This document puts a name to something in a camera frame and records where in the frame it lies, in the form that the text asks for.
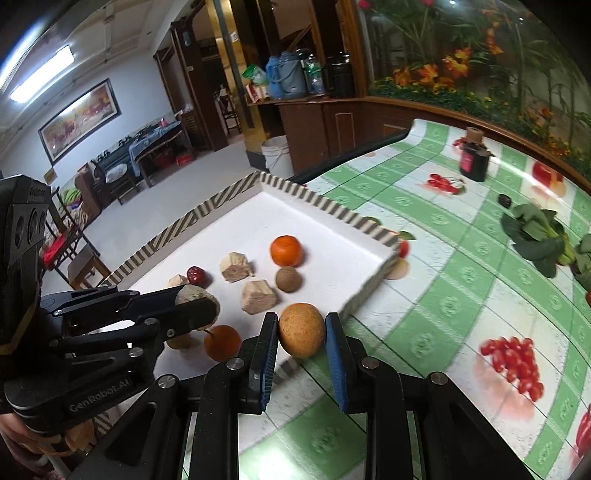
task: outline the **white bucket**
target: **white bucket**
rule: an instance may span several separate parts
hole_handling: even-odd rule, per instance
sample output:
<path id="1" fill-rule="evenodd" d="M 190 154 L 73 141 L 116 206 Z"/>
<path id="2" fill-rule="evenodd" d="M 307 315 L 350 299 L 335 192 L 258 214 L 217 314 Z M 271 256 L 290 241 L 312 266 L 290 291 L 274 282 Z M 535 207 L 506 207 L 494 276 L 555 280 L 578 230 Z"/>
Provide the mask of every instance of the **white bucket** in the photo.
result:
<path id="1" fill-rule="evenodd" d="M 285 135 L 265 140 L 262 143 L 261 151 L 265 156 L 265 163 L 271 175 L 282 179 L 293 176 L 294 167 L 291 164 L 290 148 Z"/>

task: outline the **table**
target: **table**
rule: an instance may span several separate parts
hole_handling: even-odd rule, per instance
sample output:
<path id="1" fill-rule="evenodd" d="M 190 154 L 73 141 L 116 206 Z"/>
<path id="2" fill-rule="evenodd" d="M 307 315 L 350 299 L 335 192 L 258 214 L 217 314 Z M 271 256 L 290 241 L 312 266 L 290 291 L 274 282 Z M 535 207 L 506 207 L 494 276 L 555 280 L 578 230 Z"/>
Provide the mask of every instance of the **table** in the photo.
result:
<path id="1" fill-rule="evenodd" d="M 408 274 L 384 280 L 345 331 L 399 372 L 445 372 L 533 478 L 566 480 L 579 461 L 577 428 L 591 404 L 591 309 L 568 268 L 549 280 L 515 253 L 496 200 L 504 193 L 515 204 L 532 199 L 556 210 L 576 245 L 590 231 L 591 197 L 567 179 L 549 195 L 534 180 L 533 158 L 488 139 L 494 157 L 484 183 L 465 179 L 466 192 L 457 196 L 428 188 L 432 173 L 459 177 L 452 143 L 462 135 L 416 120 L 404 141 L 308 182 L 309 189 L 416 238 Z M 545 386 L 536 403 L 479 353 L 482 342 L 500 336 L 534 341 Z M 191 439 L 187 444 L 186 472 Z M 417 445 L 414 435 L 414 473 L 422 480 Z M 243 480 L 361 480 L 364 450 L 365 415 L 339 411 L 323 351 L 273 389 L 265 414 L 239 419 Z"/>
<path id="2" fill-rule="evenodd" d="M 163 146 L 170 142 L 182 138 L 187 150 L 193 158 L 193 147 L 189 140 L 189 134 L 182 122 L 177 121 L 166 127 L 156 127 L 156 129 L 147 135 L 145 138 L 132 143 L 129 146 L 129 156 L 131 157 L 131 164 L 135 175 L 142 174 L 148 188 L 152 188 L 150 175 L 146 172 L 144 161 L 146 159 L 154 158 L 154 154 Z"/>

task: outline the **person's hand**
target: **person's hand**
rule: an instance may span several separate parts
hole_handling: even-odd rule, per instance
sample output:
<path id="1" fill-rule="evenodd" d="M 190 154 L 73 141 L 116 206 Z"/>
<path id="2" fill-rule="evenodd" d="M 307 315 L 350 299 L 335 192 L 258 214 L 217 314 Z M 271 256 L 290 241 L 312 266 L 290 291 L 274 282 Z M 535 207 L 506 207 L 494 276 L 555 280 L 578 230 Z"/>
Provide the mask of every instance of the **person's hand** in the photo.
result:
<path id="1" fill-rule="evenodd" d="M 0 415 L 0 429 L 15 443 L 25 447 L 32 453 L 68 456 L 77 450 L 88 450 L 95 438 L 92 421 L 87 420 L 72 427 L 64 434 L 68 452 L 56 452 L 54 443 L 61 442 L 62 436 L 42 437 L 27 428 L 15 413 Z"/>

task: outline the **blue thermos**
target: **blue thermos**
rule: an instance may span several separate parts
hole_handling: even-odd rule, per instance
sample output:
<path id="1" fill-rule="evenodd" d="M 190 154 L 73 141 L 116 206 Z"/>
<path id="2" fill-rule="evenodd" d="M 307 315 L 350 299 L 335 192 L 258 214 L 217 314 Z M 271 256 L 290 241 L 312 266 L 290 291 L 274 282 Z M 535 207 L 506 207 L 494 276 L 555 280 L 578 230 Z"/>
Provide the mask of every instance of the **blue thermos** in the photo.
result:
<path id="1" fill-rule="evenodd" d="M 269 57 L 269 61 L 267 62 L 267 66 L 265 68 L 267 71 L 267 80 L 269 80 L 269 94 L 275 100 L 279 100 L 283 96 L 281 84 L 274 80 L 275 78 L 279 78 L 277 65 L 279 65 L 279 57 L 271 56 Z"/>
<path id="2" fill-rule="evenodd" d="M 274 65 L 276 57 L 270 57 L 267 63 L 267 77 L 269 80 L 271 95 L 274 98 L 291 99 L 305 97 L 308 94 L 304 71 L 301 68 L 297 55 L 285 51 Z"/>

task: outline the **painting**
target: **painting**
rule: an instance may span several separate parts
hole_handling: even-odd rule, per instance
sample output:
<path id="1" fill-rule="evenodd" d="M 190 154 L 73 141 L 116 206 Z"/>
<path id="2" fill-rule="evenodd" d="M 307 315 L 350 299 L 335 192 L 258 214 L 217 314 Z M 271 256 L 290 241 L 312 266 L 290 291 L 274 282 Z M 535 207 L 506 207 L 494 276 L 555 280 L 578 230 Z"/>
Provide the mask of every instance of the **painting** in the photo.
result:
<path id="1" fill-rule="evenodd" d="M 109 79 L 92 87 L 39 130 L 51 164 L 120 114 Z"/>

